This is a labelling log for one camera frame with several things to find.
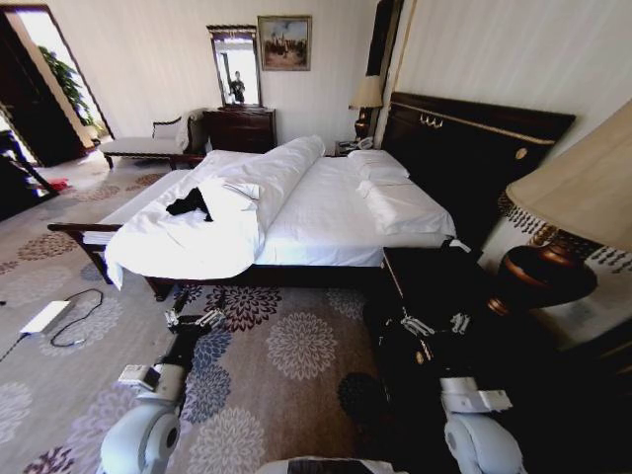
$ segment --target wooden dresser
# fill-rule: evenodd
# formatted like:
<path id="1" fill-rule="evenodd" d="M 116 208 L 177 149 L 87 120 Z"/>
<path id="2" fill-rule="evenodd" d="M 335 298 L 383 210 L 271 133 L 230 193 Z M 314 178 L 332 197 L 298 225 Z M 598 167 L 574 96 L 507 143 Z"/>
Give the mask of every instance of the wooden dresser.
<path id="1" fill-rule="evenodd" d="M 203 122 L 215 150 L 265 153 L 277 146 L 274 109 L 208 111 Z"/>

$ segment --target floral patterned carpet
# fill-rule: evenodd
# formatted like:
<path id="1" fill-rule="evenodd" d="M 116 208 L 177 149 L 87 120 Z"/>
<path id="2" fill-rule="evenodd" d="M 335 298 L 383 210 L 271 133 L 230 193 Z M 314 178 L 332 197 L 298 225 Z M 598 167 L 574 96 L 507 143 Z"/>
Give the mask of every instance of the floral patterned carpet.
<path id="1" fill-rule="evenodd" d="M 43 170 L 69 178 L 71 188 L 0 222 L 0 352 L 50 300 L 90 287 L 105 295 L 58 340 L 83 344 L 56 348 L 29 337 L 0 362 L 2 472 L 96 472 L 105 433 L 135 403 L 131 390 L 115 384 L 121 370 L 153 363 L 167 349 L 162 313 L 178 290 L 157 303 L 142 278 L 127 275 L 119 292 L 46 225 L 97 222 L 168 171 L 164 162 L 129 159 L 109 171 L 95 152 Z M 196 346 L 169 472 L 252 473 L 276 459 L 357 455 L 356 426 L 346 413 L 375 376 L 362 296 L 334 288 L 224 289 L 227 324 Z M 220 294 L 212 286 L 190 291 L 187 314 L 201 313 Z M 57 327 L 85 315 L 97 298 L 80 296 Z"/>

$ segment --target mirror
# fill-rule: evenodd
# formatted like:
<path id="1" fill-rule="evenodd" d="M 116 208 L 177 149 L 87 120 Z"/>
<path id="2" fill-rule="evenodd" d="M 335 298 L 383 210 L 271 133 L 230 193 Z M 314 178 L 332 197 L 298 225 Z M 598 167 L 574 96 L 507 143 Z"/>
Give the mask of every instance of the mirror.
<path id="1" fill-rule="evenodd" d="M 257 28 L 252 25 L 210 25 L 206 28 L 224 107 L 260 107 Z"/>

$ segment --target beige lamp shade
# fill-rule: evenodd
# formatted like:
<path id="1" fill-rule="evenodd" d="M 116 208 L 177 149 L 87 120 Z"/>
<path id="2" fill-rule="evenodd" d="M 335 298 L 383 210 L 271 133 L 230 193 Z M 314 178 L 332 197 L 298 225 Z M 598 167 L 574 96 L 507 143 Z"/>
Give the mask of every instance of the beige lamp shade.
<path id="1" fill-rule="evenodd" d="M 362 77 L 350 107 L 356 109 L 362 107 L 382 107 L 382 92 L 379 84 L 379 76 Z"/>
<path id="2" fill-rule="evenodd" d="M 632 101 L 507 195 L 559 229 L 631 252 Z"/>

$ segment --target picture frame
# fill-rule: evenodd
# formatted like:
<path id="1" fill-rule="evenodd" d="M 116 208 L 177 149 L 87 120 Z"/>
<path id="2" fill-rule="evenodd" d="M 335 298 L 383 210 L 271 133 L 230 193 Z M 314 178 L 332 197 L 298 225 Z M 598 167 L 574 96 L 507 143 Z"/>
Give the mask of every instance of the picture frame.
<path id="1" fill-rule="evenodd" d="M 264 71 L 309 71 L 311 15 L 257 17 L 261 65 Z"/>

